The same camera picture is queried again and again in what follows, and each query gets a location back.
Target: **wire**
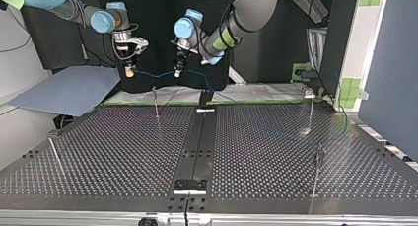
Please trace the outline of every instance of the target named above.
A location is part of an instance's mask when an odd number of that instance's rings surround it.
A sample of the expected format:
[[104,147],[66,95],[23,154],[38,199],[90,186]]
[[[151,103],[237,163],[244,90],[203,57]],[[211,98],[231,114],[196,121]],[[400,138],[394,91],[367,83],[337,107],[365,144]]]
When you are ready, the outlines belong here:
[[116,47],[115,47],[115,45],[114,45],[114,39],[112,39],[111,40],[111,47],[113,48],[113,52],[114,52],[114,54],[116,55],[116,57],[119,59],[119,60],[121,60],[121,61],[124,61],[124,60],[129,60],[130,58],[132,58],[132,57],[134,57],[135,55],[136,55],[136,53],[135,53],[135,51],[132,53],[132,54],[130,54],[129,56],[126,56],[126,57],[121,57],[121,56],[119,56],[119,54],[117,54],[117,51],[116,51]]
[[[314,0],[311,0],[311,2],[310,2],[310,8],[309,8],[309,11],[308,11],[307,41],[308,41],[308,50],[310,52],[310,56],[314,59],[314,53],[311,50],[311,40],[310,40],[310,37],[309,37],[309,29],[310,29],[310,26],[311,26],[311,11],[312,11],[312,8],[313,8],[313,3],[314,3]],[[323,89],[329,94],[329,99],[331,99],[332,103],[335,105],[335,100],[331,97],[329,91],[327,90],[327,88],[325,86],[325,83],[323,82],[322,78],[320,77],[320,72],[319,72],[319,69],[316,67],[315,62],[313,62],[313,68],[316,71],[317,77],[319,78],[319,81],[322,84]],[[321,70],[328,70],[328,71],[333,72],[332,70],[329,70],[329,69],[323,69],[323,68],[321,68]],[[339,81],[338,75],[335,72],[334,72],[334,75],[335,75],[336,81],[337,81],[338,86],[339,86],[338,108],[340,110],[342,110],[343,113],[344,113],[344,115],[345,115],[345,126],[344,126],[344,131],[341,132],[340,135],[335,136],[333,138],[330,138],[326,142],[333,141],[335,139],[339,139],[340,137],[342,137],[342,135],[344,135],[344,133],[347,131],[347,128],[348,128],[348,115],[347,115],[347,112],[345,111],[344,107],[341,106],[341,89],[342,89],[341,88],[341,83]]]
[[[106,62],[106,61],[104,61],[103,59],[101,59],[97,54],[95,54],[94,52],[92,52],[91,50],[89,50],[88,48],[86,48],[86,46],[85,46],[85,42],[84,42],[84,38],[83,38],[83,34],[81,33],[81,29],[80,29],[80,25],[79,24],[77,24],[77,30],[78,30],[78,33],[79,33],[79,36],[80,36],[80,40],[81,40],[81,44],[82,44],[82,46],[84,47],[84,49],[86,49],[86,51],[88,52],[88,53],[90,53],[92,56],[94,56],[97,60],[98,60],[98,62],[99,62],[99,66],[101,66],[102,65],[102,63],[103,64],[106,64],[106,65],[108,65],[108,66],[110,66],[110,67],[115,67],[116,65],[112,65],[112,64],[109,64],[108,62]],[[87,59],[87,61],[84,63],[84,65],[86,65],[87,63],[88,63],[88,61],[89,61],[89,55],[88,55],[88,59]]]
[[[203,77],[203,79],[205,80],[205,83],[206,83],[206,87],[210,91],[216,93],[215,89],[213,89],[212,86],[210,85],[209,80],[208,80],[208,78],[207,78],[207,76],[205,74],[200,73],[200,72],[197,72],[197,71],[193,71],[193,70],[184,70],[182,72],[183,73],[191,73],[191,74],[195,74],[195,75],[198,75],[198,76]],[[148,72],[145,72],[145,71],[136,71],[136,73],[144,74],[144,75],[151,76],[151,77],[154,77],[154,78],[160,78],[160,77],[164,77],[164,76],[167,76],[167,75],[170,75],[170,74],[174,74],[174,71],[162,73],[160,75],[154,75],[154,74],[151,74],[151,73],[148,73]],[[305,144],[305,145],[311,146],[313,148],[317,148],[318,147],[319,142],[312,141],[312,140],[307,140],[307,139],[302,139],[302,138],[295,138],[295,137],[292,137],[292,136],[288,136],[288,135],[286,135],[286,134],[278,131],[277,129],[275,129],[275,128],[273,128],[273,127],[271,127],[271,126],[269,126],[269,125],[267,125],[265,123],[262,123],[259,120],[257,120],[256,118],[254,118],[252,112],[247,107],[241,106],[236,100],[234,100],[234,99],[232,99],[232,98],[230,98],[228,96],[225,96],[223,94],[220,94],[220,93],[217,93],[217,94],[219,96],[221,96],[221,97],[223,97],[223,98],[225,98],[225,99],[233,102],[235,105],[237,105],[243,111],[244,114],[246,114],[246,116],[249,117],[249,120],[251,122],[253,122],[255,125],[257,125],[261,129],[263,129],[264,131],[266,131],[266,132],[268,132],[268,133],[270,133],[270,134],[278,137],[279,139],[283,139],[283,140],[286,140],[286,141],[292,141],[292,142],[296,142],[296,143]],[[347,117],[347,114],[346,113],[345,113],[345,116],[346,116],[346,123],[345,123],[345,127],[342,130],[342,132],[340,134],[338,134],[338,135],[336,135],[336,136],[334,136],[332,138],[329,138],[326,141],[324,141],[323,142],[324,145],[328,145],[328,144],[331,144],[334,141],[337,141],[338,139],[340,139],[346,133],[347,128],[348,128],[348,117]]]
[[15,19],[15,21],[19,24],[19,26],[21,26],[21,28],[24,30],[24,31],[26,31],[27,33],[29,33],[28,32],[28,29],[21,23],[21,21],[19,21],[18,20],[18,18],[15,16],[15,14],[12,12],[12,10],[10,10],[10,8],[8,8],[7,9],[7,11],[10,13],[10,15],[12,15],[12,17]]
[[[309,29],[310,29],[310,26],[311,26],[311,12],[312,12],[312,9],[313,9],[313,3],[314,3],[314,0],[311,0],[310,8],[308,10],[307,41],[308,41],[308,51],[310,53],[310,56],[314,59],[314,53],[311,50],[311,40],[310,40],[310,32],[309,32]],[[325,89],[326,93],[329,94],[329,98],[331,99],[331,101],[333,103],[335,103],[335,100],[331,97],[328,89],[325,86],[325,83],[322,80],[322,77],[320,77],[319,69],[316,67],[316,64],[314,62],[313,62],[313,70],[316,72],[317,77],[319,78],[319,81],[320,81],[321,85],[323,86],[323,89]]]
[[18,18],[15,16],[15,14],[13,14],[12,11],[10,11],[8,9],[9,13],[12,15],[12,17],[16,20],[16,22],[19,24],[19,26],[26,32],[28,33],[28,39],[25,41],[25,43],[23,43],[22,45],[10,48],[10,49],[5,49],[5,50],[0,50],[0,53],[4,53],[4,52],[9,52],[9,51],[15,51],[15,50],[19,50],[23,47],[25,47],[26,45],[28,45],[28,43],[31,41],[31,35],[29,34],[28,30],[24,27],[24,25],[18,20]]
[[[226,15],[228,15],[228,14],[231,14],[231,12],[232,12],[232,10],[233,10],[233,5],[232,4],[229,4],[226,8],[225,8],[225,10],[224,10],[224,12],[222,13],[222,17],[221,17],[221,20],[219,21],[219,25],[218,25],[218,31],[219,31],[219,37],[221,38],[221,41],[222,41],[222,43],[224,44],[224,46],[226,46],[227,48],[232,48],[232,47],[230,47],[227,43],[226,43],[226,41],[225,41],[225,39],[224,39],[224,35],[223,35],[223,33],[222,33],[222,25],[224,24],[224,22],[225,22],[225,19],[226,19]],[[197,25],[194,23],[194,20],[191,20],[192,21],[192,23],[193,23],[193,26],[195,27],[195,28],[198,28],[197,27]],[[205,39],[205,38],[207,38],[208,36],[207,35],[205,35],[204,36],[204,34],[203,33],[200,33],[199,32],[199,30],[196,30],[196,38],[197,38],[197,50],[198,50],[198,52],[199,52],[199,54],[200,54],[200,46],[203,48],[203,50],[208,54],[208,55],[210,55],[210,56],[212,56],[212,57],[223,57],[224,55],[219,55],[219,54],[212,54],[211,52],[209,52],[208,50],[207,50],[207,48],[206,48],[206,46],[205,46],[205,44],[204,44],[204,42],[203,42],[203,40]]]
[[103,46],[103,49],[104,49],[104,55],[105,55],[105,57],[109,60],[109,61],[111,61],[111,62],[113,62],[113,63],[116,63],[116,61],[115,60],[113,60],[108,54],[107,54],[107,52],[106,52],[106,50],[105,50],[105,34],[102,34],[102,46]]
[[82,21],[83,21],[83,27],[85,28],[86,27],[86,12],[84,11],[84,6],[83,6],[83,3],[81,2],[81,0],[78,0],[78,6],[80,7],[80,11],[81,11],[81,18],[82,18]]

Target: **black cable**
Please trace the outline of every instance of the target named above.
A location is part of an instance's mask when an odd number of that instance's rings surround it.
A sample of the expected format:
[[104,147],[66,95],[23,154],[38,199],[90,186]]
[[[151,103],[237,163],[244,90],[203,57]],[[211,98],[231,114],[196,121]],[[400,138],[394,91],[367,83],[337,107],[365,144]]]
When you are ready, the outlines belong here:
[[326,91],[326,93],[328,93],[329,98],[330,98],[330,99],[331,99],[331,101],[335,104],[335,100],[331,97],[331,94],[329,93],[328,89],[326,88],[325,83],[324,83],[324,82],[323,82],[323,80],[322,80],[322,77],[320,77],[320,72],[319,72],[319,69],[316,67],[316,64],[314,63],[314,53],[313,53],[313,51],[311,50],[311,40],[310,40],[310,32],[309,32],[309,30],[310,30],[310,26],[311,26],[311,11],[312,11],[312,8],[313,8],[313,3],[314,3],[314,0],[311,0],[311,2],[310,2],[310,8],[309,8],[309,10],[308,10],[308,25],[307,25],[307,41],[308,41],[308,51],[309,51],[310,56],[311,56],[311,58],[312,58],[312,60],[313,60],[313,70],[316,72],[317,77],[319,78],[319,81],[320,81],[320,83],[321,83],[321,85],[322,85],[323,89]]
[[[226,42],[225,42],[225,40],[224,40],[224,36],[222,35],[222,24],[224,24],[224,22],[225,22],[225,18],[226,18],[226,15],[227,14],[229,14],[229,13],[231,13],[231,10],[232,10],[232,4],[229,4],[226,8],[225,8],[225,10],[224,10],[224,12],[222,13],[222,17],[221,17],[221,20],[219,21],[219,25],[218,25],[218,30],[219,30],[219,36],[220,36],[220,38],[221,38],[221,41],[222,41],[222,43],[227,47],[227,48],[232,48],[232,47],[230,47]],[[192,21],[192,23],[193,23],[193,26],[195,27],[195,28],[197,28],[197,25],[194,23],[194,21],[193,20],[191,20]],[[223,55],[215,55],[215,54],[212,54],[211,52],[209,52],[207,49],[206,49],[206,47],[205,47],[205,45],[204,45],[204,43],[203,43],[203,40],[205,39],[205,38],[207,38],[208,36],[207,35],[203,35],[203,33],[201,34],[198,30],[196,30],[196,38],[197,38],[197,50],[198,50],[198,52],[200,53],[200,51],[199,51],[199,49],[200,49],[200,46],[199,46],[199,44],[202,46],[202,48],[203,48],[203,50],[207,53],[207,54],[209,54],[210,56],[212,56],[212,57],[223,57]]]
[[19,46],[16,46],[16,47],[13,47],[13,48],[10,48],[10,49],[5,49],[5,50],[0,50],[0,53],[3,53],[3,52],[9,52],[9,51],[14,51],[14,50],[19,50],[19,49],[21,49],[22,47],[24,47],[24,46],[26,46],[29,42],[30,42],[30,40],[31,40],[31,35],[29,34],[29,32],[28,32],[28,30],[24,27],[24,25],[22,25],[22,23],[18,20],[18,18],[16,18],[16,16],[13,14],[13,12],[11,12],[10,10],[9,10],[9,13],[12,15],[12,17],[16,20],[16,22],[19,24],[19,26],[24,30],[24,31],[26,31],[27,33],[28,33],[28,39],[25,41],[25,43],[23,43],[22,45],[19,45]]
[[22,47],[26,46],[26,45],[29,43],[29,41],[30,41],[30,40],[31,40],[31,36],[28,36],[28,39],[25,41],[25,43],[24,43],[24,44],[22,44],[22,45],[20,45],[20,46],[17,46],[17,47],[14,47],[14,48],[5,49],[5,50],[0,50],[0,53],[3,53],[3,52],[9,52],[9,51],[14,51],[14,50],[19,50],[20,48],[22,48]]
[[[310,34],[309,29],[310,29],[310,26],[311,26],[311,11],[312,11],[312,6],[313,6],[313,3],[314,3],[314,0],[311,0],[311,2],[310,2],[310,9],[309,9],[309,11],[308,11],[308,28],[307,28],[308,50],[309,50],[309,52],[310,52],[310,56],[311,56],[311,58],[312,58],[312,60],[313,60],[313,68],[314,68],[314,70],[316,71],[317,77],[319,78],[319,81],[320,81],[320,83],[322,84],[323,89],[324,89],[324,90],[328,93],[328,95],[329,95],[329,99],[331,99],[332,103],[335,105],[335,100],[331,97],[331,94],[330,94],[330,93],[329,93],[329,91],[326,89],[326,86],[325,86],[325,84],[323,83],[322,78],[320,77],[320,72],[319,72],[319,70],[317,69],[316,64],[314,63],[314,53],[313,53],[313,51],[311,50],[311,40],[310,40],[310,37],[309,37],[309,34]],[[341,83],[340,83],[340,81],[339,81],[339,77],[338,77],[338,75],[337,75],[336,73],[334,73],[334,75],[335,75],[335,79],[337,80],[337,84],[338,84],[338,86],[339,86],[339,94],[338,94],[338,109],[339,109],[339,110],[340,110],[340,109],[342,109],[342,111],[343,111],[343,113],[344,113],[344,115],[345,115],[345,128],[347,128],[347,125],[348,125],[348,115],[347,115],[347,112],[345,111],[344,107],[342,107],[342,106],[341,106],[341,92],[342,92],[342,86],[341,86]]]
[[102,46],[103,46],[103,49],[104,49],[104,55],[105,55],[105,57],[109,60],[109,61],[111,61],[111,62],[113,62],[113,63],[116,63],[116,61],[114,60],[114,59],[112,59],[108,54],[107,54],[107,52],[105,51],[105,34],[102,34]]
[[79,24],[77,24],[77,30],[78,30],[78,33],[79,33],[79,36],[80,36],[80,40],[81,40],[81,43],[83,44],[84,49],[87,52],[89,52],[91,55],[93,55],[98,60],[99,66],[101,66],[102,63],[103,64],[107,64],[110,67],[115,67],[116,66],[115,64],[114,65],[109,64],[108,62],[106,62],[103,59],[101,59],[97,54],[95,54],[94,52],[92,52],[91,50],[89,50],[88,48],[86,48],[86,44],[84,42],[83,35],[81,33],[81,29],[80,29],[80,25]]
[[7,9],[7,11],[10,13],[10,15],[12,15],[12,17],[15,19],[15,21],[19,24],[19,26],[21,26],[21,28],[28,32],[28,29],[21,23],[21,21],[18,20],[18,18],[15,16],[15,14],[12,12],[12,10],[10,10],[10,8]]

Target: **metal bracket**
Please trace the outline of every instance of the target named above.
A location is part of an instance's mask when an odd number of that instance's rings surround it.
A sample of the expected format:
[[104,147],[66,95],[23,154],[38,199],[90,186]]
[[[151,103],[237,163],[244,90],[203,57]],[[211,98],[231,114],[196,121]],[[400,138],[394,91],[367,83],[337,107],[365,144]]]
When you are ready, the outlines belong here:
[[206,194],[206,183],[206,180],[177,180],[174,184],[174,194]]

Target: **white panel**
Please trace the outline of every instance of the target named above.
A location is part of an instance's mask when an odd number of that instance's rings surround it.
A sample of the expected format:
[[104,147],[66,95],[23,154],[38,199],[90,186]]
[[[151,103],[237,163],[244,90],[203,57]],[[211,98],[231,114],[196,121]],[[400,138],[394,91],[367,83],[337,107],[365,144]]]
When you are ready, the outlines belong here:
[[46,139],[54,114],[23,109],[0,114],[0,170]]
[[344,78],[361,78],[369,43],[373,40],[381,7],[359,7],[344,60]]
[[[21,13],[9,7],[23,23]],[[29,34],[9,11],[0,11],[0,51],[24,44]],[[53,114],[16,109],[4,104],[48,77],[35,46],[0,52],[0,169],[46,139]]]
[[[21,13],[9,8],[22,23]],[[0,11],[0,21],[0,50],[14,48],[27,41],[29,34],[9,11]],[[21,49],[0,52],[0,98],[24,91],[47,77],[32,41]]]

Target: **metal rod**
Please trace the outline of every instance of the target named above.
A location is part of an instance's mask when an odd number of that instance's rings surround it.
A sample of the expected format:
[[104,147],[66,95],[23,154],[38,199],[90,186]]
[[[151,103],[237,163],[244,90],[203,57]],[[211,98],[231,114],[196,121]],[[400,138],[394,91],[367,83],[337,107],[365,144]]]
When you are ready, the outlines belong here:
[[153,93],[154,93],[154,107],[155,107],[155,110],[156,110],[156,118],[159,118],[160,115],[159,115],[159,112],[158,112],[158,105],[157,105],[157,89],[156,89],[155,86],[153,87]]
[[49,140],[49,143],[51,144],[51,147],[52,147],[53,153],[55,154],[55,157],[58,160],[61,159],[61,157],[58,155],[58,152],[56,151],[55,144],[53,143],[53,139],[52,138],[48,138],[48,140]]

